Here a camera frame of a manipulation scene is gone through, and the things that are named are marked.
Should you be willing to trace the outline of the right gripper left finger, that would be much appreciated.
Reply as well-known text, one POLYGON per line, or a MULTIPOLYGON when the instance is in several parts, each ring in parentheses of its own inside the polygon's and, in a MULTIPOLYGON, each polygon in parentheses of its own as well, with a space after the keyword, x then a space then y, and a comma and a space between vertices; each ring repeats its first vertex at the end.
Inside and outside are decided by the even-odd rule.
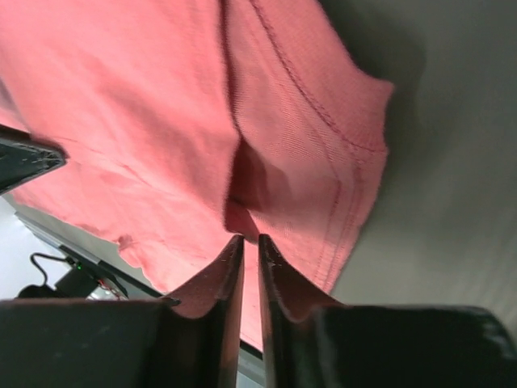
POLYGON ((1 304, 4 387, 233 387, 244 239, 148 300, 16 298, 1 304))

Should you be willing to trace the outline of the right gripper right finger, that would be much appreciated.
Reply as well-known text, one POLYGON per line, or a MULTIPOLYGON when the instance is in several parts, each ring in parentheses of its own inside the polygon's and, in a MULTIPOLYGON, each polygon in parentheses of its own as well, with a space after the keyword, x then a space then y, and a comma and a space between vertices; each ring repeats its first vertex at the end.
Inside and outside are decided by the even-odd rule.
POLYGON ((345 305, 258 240, 269 387, 513 387, 516 347, 473 306, 345 305))

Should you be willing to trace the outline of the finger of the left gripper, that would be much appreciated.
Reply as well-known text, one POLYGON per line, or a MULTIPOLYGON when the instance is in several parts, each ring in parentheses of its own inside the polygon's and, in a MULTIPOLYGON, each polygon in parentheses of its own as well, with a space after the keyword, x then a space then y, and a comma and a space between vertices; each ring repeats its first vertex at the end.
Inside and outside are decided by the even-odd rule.
POLYGON ((1 125, 1 194, 63 167, 66 152, 28 133, 1 125))

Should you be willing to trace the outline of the red t shirt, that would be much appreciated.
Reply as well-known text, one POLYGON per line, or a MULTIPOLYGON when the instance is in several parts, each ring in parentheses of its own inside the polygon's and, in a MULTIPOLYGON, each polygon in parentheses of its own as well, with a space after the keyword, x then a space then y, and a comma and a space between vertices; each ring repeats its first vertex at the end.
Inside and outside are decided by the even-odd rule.
POLYGON ((392 93, 316 1, 1 4, 1 122, 69 157, 14 199, 115 243, 161 292, 242 234, 256 348, 258 236, 332 289, 380 186, 392 93))

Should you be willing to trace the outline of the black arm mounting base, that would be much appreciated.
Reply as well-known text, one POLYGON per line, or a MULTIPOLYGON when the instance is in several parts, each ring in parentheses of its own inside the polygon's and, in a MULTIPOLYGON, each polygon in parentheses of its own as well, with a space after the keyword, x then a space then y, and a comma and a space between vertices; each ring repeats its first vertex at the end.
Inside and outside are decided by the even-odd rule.
POLYGON ((119 255, 117 245, 24 205, 16 205, 15 214, 39 239, 56 249, 73 253, 100 264, 123 281, 131 297, 160 297, 139 268, 128 265, 119 255))

